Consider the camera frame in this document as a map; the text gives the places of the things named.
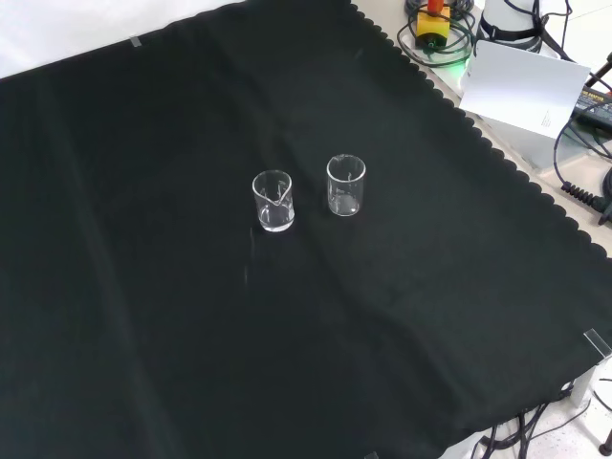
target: white card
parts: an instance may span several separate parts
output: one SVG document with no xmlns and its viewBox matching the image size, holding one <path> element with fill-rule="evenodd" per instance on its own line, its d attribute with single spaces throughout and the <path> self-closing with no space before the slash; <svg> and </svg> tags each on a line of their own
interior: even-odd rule
<svg viewBox="0 0 612 459">
<path fill-rule="evenodd" d="M 460 108 L 548 138 L 569 120 L 589 68 L 480 40 Z"/>
</svg>

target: black connector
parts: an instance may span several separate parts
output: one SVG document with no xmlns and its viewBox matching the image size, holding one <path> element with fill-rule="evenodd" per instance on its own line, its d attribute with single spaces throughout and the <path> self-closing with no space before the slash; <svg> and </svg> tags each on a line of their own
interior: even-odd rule
<svg viewBox="0 0 612 459">
<path fill-rule="evenodd" d="M 599 212 L 601 214 L 600 221 L 598 222 L 599 225 L 612 221 L 612 199 L 595 196 L 582 188 L 572 185 L 570 182 L 564 182 L 561 189 L 570 196 Z"/>
</svg>

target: red cap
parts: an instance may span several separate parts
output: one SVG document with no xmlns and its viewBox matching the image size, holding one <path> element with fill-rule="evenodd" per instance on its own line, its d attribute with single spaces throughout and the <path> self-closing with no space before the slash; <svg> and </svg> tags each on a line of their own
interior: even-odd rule
<svg viewBox="0 0 612 459">
<path fill-rule="evenodd" d="M 431 12 L 441 12 L 444 7 L 444 0 L 428 0 L 427 10 Z"/>
</svg>

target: black cable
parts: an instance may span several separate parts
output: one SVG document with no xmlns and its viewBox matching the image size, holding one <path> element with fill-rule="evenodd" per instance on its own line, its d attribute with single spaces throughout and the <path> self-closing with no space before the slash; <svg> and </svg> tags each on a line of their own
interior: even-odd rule
<svg viewBox="0 0 612 459">
<path fill-rule="evenodd" d="M 523 12 L 525 14 L 529 14 L 528 11 L 523 10 L 523 9 L 517 7 L 510 0 L 504 0 L 504 2 L 508 6 L 510 6 L 511 8 L 514 8 L 517 11 Z M 566 27 L 564 28 L 563 45 L 561 46 L 561 45 L 559 45 L 554 40 L 554 38 L 552 36 L 550 36 L 546 32 L 546 28 L 544 27 L 544 26 L 546 26 L 546 23 L 548 22 L 549 16 L 565 16 L 565 18 L 569 20 L 569 15 L 573 12 L 573 10 L 570 7 L 569 0 L 565 0 L 565 5 L 566 5 L 566 9 L 567 9 L 567 12 L 565 14 L 562 14 L 560 12 L 549 12 L 548 14 L 544 14 L 544 16 L 540 18 L 539 17 L 539 0 L 535 0 L 534 1 L 534 11 L 531 13 L 531 15 L 532 15 L 532 18 L 533 18 L 533 21 L 534 21 L 534 27 L 536 29 L 540 29 L 540 36 L 541 36 L 542 40 L 544 41 L 544 43 L 546 43 L 549 47 L 551 47 L 553 49 L 553 51 L 555 53 L 557 53 L 559 55 L 559 57 L 561 57 L 561 59 L 568 60 L 570 62 L 575 62 L 575 60 L 572 59 L 569 55 L 567 55 L 567 53 L 565 53 L 565 51 L 563 50 L 563 47 L 564 47 L 564 44 L 565 44 L 565 30 L 567 28 Z M 610 86 L 608 83 L 603 81 L 603 79 L 601 79 L 597 75 L 593 74 L 592 72 L 589 72 L 589 75 L 591 76 L 591 78 L 595 79 L 596 81 L 601 83 L 603 86 L 608 88 L 609 91 L 612 91 L 612 86 Z"/>
<path fill-rule="evenodd" d="M 495 442 L 495 436 L 497 435 L 497 425 L 493 426 L 493 428 L 491 429 L 491 444 L 487 446 L 487 449 L 485 450 L 485 453 L 482 456 L 482 459 L 489 459 L 491 457 L 491 455 L 493 454 L 493 452 L 495 451 L 495 449 L 493 448 L 493 444 Z"/>
<path fill-rule="evenodd" d="M 598 393 L 597 393 L 597 392 L 593 391 L 593 397 L 595 397 L 595 398 L 597 399 L 597 401 L 598 401 L 600 404 L 602 404 L 602 405 L 603 405 L 603 407 L 604 407 L 605 409 L 607 409 L 608 411 L 610 411 L 610 412 L 612 413 L 612 408 L 611 408 L 611 407 L 609 407 L 609 406 L 608 406 L 608 405 L 607 405 L 607 404 L 606 404 L 606 403 L 605 403 L 605 402 L 604 402 L 604 401 L 601 399 L 601 397 L 598 395 Z"/>
<path fill-rule="evenodd" d="M 497 425 L 493 426 L 491 429 L 491 438 L 493 439 L 493 441 L 487 446 L 487 449 L 485 450 L 485 453 L 483 454 L 481 459 L 490 459 L 491 455 L 495 452 L 495 449 L 492 446 L 495 441 L 495 435 L 497 435 Z M 479 441 L 476 442 L 476 445 L 474 445 L 474 449 L 471 451 L 470 459 L 474 459 L 474 456 L 476 455 L 476 450 L 478 449 L 478 445 L 480 445 Z"/>
<path fill-rule="evenodd" d="M 561 38 L 561 49 L 565 50 L 565 35 L 567 34 L 567 23 L 570 20 L 570 14 L 572 13 L 572 7 L 570 7 L 570 0 L 565 0 L 565 21 L 563 22 L 563 37 Z"/>
<path fill-rule="evenodd" d="M 574 133 L 574 135 L 576 137 L 578 137 L 582 141 L 584 146 L 586 146 L 589 150 L 593 150 L 595 153 L 600 155 L 602 158 L 607 158 L 608 160 L 612 160 L 612 156 L 609 155 L 610 152 L 605 147 L 603 149 L 604 149 L 604 151 L 606 153 L 600 152 L 597 148 L 595 148 L 593 145 L 591 145 L 589 142 L 587 142 L 586 139 L 580 134 L 580 132 L 578 132 L 574 128 L 574 126 L 572 126 L 572 124 L 569 124 L 567 127 L 569 128 L 570 131 L 572 131 Z"/>
<path fill-rule="evenodd" d="M 520 448 L 518 449 L 518 459 L 525 459 L 527 451 L 525 447 L 527 446 L 527 435 L 525 431 L 525 415 L 518 415 L 518 431 L 520 432 Z"/>
<path fill-rule="evenodd" d="M 601 142 L 600 136 L 597 134 L 597 128 L 593 128 L 593 139 L 595 143 L 600 146 L 600 148 L 605 152 L 608 158 L 612 158 L 612 153 L 605 147 L 605 145 Z"/>
<path fill-rule="evenodd" d="M 555 428 L 550 428 L 548 430 L 544 430 L 542 433 L 538 433 L 537 435 L 534 435 L 531 440 L 535 440 L 537 437 L 541 437 L 542 435 L 546 435 L 547 433 L 553 432 L 555 430 L 559 430 L 560 428 L 563 428 L 565 426 L 567 426 L 568 424 L 570 424 L 572 421 L 574 421 L 575 419 L 579 418 L 580 416 L 582 416 L 587 409 L 589 409 L 589 406 L 591 406 L 591 401 L 589 400 L 589 403 L 586 405 L 586 408 L 581 411 L 580 413 L 578 413 L 576 416 L 574 416 L 573 418 L 571 418 L 570 420 L 566 421 L 565 423 L 561 424 L 558 427 Z"/>
<path fill-rule="evenodd" d="M 557 164 L 557 149 L 558 149 L 558 143 L 561 140 L 561 136 L 563 135 L 563 132 L 565 132 L 565 129 L 568 128 L 568 126 L 574 121 L 574 119 L 581 117 L 582 115 L 584 115 L 587 111 L 589 110 L 593 110 L 595 108 L 599 108 L 599 107 L 603 107 L 604 105 L 607 105 L 609 103 L 612 102 L 598 102 L 598 103 L 594 103 L 593 105 L 589 106 L 589 107 L 585 107 L 582 110 L 580 110 L 576 115 L 572 115 L 572 117 L 570 117 L 570 119 L 565 123 L 565 125 L 563 126 L 563 128 L 561 129 L 561 132 L 559 132 L 557 139 L 555 140 L 555 147 L 553 150 L 553 166 L 555 167 L 555 172 L 557 173 L 558 179 L 561 180 L 561 182 L 566 185 L 569 184 L 569 182 L 567 182 L 562 176 L 561 173 L 558 170 L 558 164 Z"/>
<path fill-rule="evenodd" d="M 600 381 L 606 381 L 606 382 L 608 382 L 608 383 L 612 383 L 612 380 L 609 380 L 609 379 L 607 379 L 607 378 L 601 378 L 601 379 L 600 379 Z M 593 391 L 593 395 L 595 396 L 595 398 L 597 399 L 597 401 L 598 401 L 600 404 L 602 404 L 602 405 L 603 405 L 603 407 L 604 407 L 605 409 L 607 409 L 608 411 L 612 412 L 612 408 L 611 408 L 610 406 L 608 406 L 608 404 L 606 404 L 606 403 L 605 403 L 605 402 L 604 402 L 604 401 L 601 399 L 600 395 L 599 395 L 597 392 Z"/>
<path fill-rule="evenodd" d="M 542 414 L 544 414 L 544 411 L 546 410 L 547 406 L 548 404 L 544 404 L 541 407 L 541 409 L 535 414 L 534 426 L 529 432 L 529 435 L 527 436 L 527 440 L 525 442 L 525 448 L 523 449 L 523 456 L 522 457 L 519 456 L 518 459 L 527 459 L 527 451 L 529 449 L 529 445 L 531 444 L 531 441 L 533 440 L 534 432 L 536 431 L 537 422 L 539 421 L 539 418 L 542 417 Z"/>
<path fill-rule="evenodd" d="M 449 65 L 454 65 L 458 63 L 465 62 L 471 55 L 471 49 L 475 43 L 476 37 L 472 32 L 473 27 L 476 24 L 476 18 L 473 14 L 470 13 L 473 8 L 473 0 L 457 0 L 455 4 L 451 7 L 450 17 L 438 13 L 427 10 L 426 5 L 421 5 L 421 2 L 417 0 L 405 0 L 404 9 L 406 14 L 408 15 L 408 22 L 405 26 L 403 26 L 397 34 L 398 44 L 402 51 L 413 59 L 415 62 L 424 65 L 430 68 L 439 68 L 439 67 L 447 67 Z M 445 46 L 429 46 L 423 50 L 423 53 L 426 55 L 440 54 L 440 55 L 456 55 L 462 54 L 462 56 L 458 59 L 452 59 L 446 62 L 426 62 L 421 59 L 419 55 L 413 53 L 402 41 L 402 33 L 408 29 L 412 37 L 417 39 L 417 34 L 412 27 L 413 24 L 417 21 L 418 15 L 420 12 L 424 12 L 433 17 L 440 17 L 445 21 L 450 23 L 450 28 L 452 30 L 459 32 L 459 38 L 453 41 L 450 44 Z M 463 44 L 459 48 L 454 48 L 457 44 L 463 42 Z"/>
</svg>

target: white table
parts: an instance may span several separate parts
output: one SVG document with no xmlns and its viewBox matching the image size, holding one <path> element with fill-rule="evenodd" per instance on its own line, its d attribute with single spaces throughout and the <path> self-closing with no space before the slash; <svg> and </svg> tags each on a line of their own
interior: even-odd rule
<svg viewBox="0 0 612 459">
<path fill-rule="evenodd" d="M 382 28 L 382 31 L 387 33 L 389 38 L 396 42 L 397 31 L 406 23 L 406 17 L 404 14 L 404 0 L 352 0 L 355 5 L 359 8 L 365 16 L 378 26 Z M 476 2 L 480 6 L 484 4 L 484 1 L 477 0 Z M 546 11 L 564 11 L 564 3 L 559 0 L 544 0 L 543 8 Z M 600 44 L 599 51 L 595 52 L 593 48 L 589 49 L 588 56 L 585 59 L 580 59 L 576 53 L 579 50 L 576 39 L 572 42 L 572 36 L 576 38 L 579 32 L 576 29 L 572 30 L 572 22 L 581 21 L 584 22 L 584 15 L 590 11 L 605 8 L 606 5 L 612 4 L 612 0 L 597 0 L 593 4 L 589 3 L 586 5 L 579 5 L 580 2 L 575 1 L 577 5 L 574 7 L 574 19 L 570 21 L 568 27 L 568 42 L 566 50 L 568 53 L 576 59 L 576 61 L 594 67 L 595 70 L 599 68 L 605 62 L 607 54 L 612 52 L 612 39 L 609 40 L 609 46 Z M 601 14 L 598 15 L 598 20 L 601 21 Z M 562 30 L 562 21 L 556 21 L 551 23 L 551 33 L 557 38 L 560 29 Z M 601 29 L 600 35 L 604 35 L 605 31 L 609 31 L 609 28 Z M 436 76 L 430 69 L 421 67 L 421 69 L 427 74 L 427 77 L 433 81 L 435 87 L 441 90 L 445 97 L 452 100 L 455 105 L 459 105 L 459 98 L 454 92 Z M 531 181 L 538 184 L 542 188 L 542 192 L 552 196 L 555 203 L 563 207 L 568 217 L 574 219 L 579 224 L 579 229 L 587 232 L 594 243 L 604 247 L 609 257 L 612 257 L 612 224 L 607 224 L 604 227 L 598 226 L 599 215 L 583 206 L 582 204 L 569 197 L 560 189 L 560 182 L 555 174 L 554 170 L 534 171 L 525 163 L 521 157 L 513 151 L 513 149 L 499 139 L 492 130 L 477 117 L 472 117 L 475 122 L 475 126 L 483 132 L 483 136 L 488 138 L 493 147 L 502 150 L 507 159 L 513 161 L 519 170 L 526 172 Z M 566 180 L 590 190 L 593 193 L 601 194 L 601 181 L 605 173 L 612 166 L 612 163 L 608 163 L 594 154 L 588 154 L 584 152 L 583 155 L 571 160 L 567 163 L 560 164 L 561 173 Z M 612 365 L 607 365 L 607 368 L 603 370 L 603 375 L 607 378 L 612 378 Z M 612 403 L 612 383 L 605 384 L 601 383 L 597 389 L 601 396 Z M 572 417 L 577 410 L 570 403 L 569 400 L 563 401 L 558 404 L 551 405 L 540 420 L 536 433 L 559 426 L 563 424 L 567 419 Z M 612 415 L 608 413 L 601 405 L 593 400 L 591 407 L 586 414 L 575 420 L 571 425 L 565 427 L 558 432 L 552 432 L 546 436 L 540 437 L 536 441 L 533 441 L 530 445 L 530 458 L 580 458 L 580 459 L 595 459 L 601 458 L 597 452 L 596 446 L 603 442 L 607 437 L 607 434 L 612 428 Z M 512 421 L 501 427 L 498 431 L 499 438 L 505 437 L 516 430 L 515 422 Z M 464 459 L 469 458 L 471 449 L 477 440 L 487 432 L 479 432 L 472 435 L 454 447 L 447 450 L 445 455 L 441 459 Z M 498 451 L 494 457 L 498 459 L 510 459 L 516 457 L 517 450 L 506 450 Z"/>
</svg>

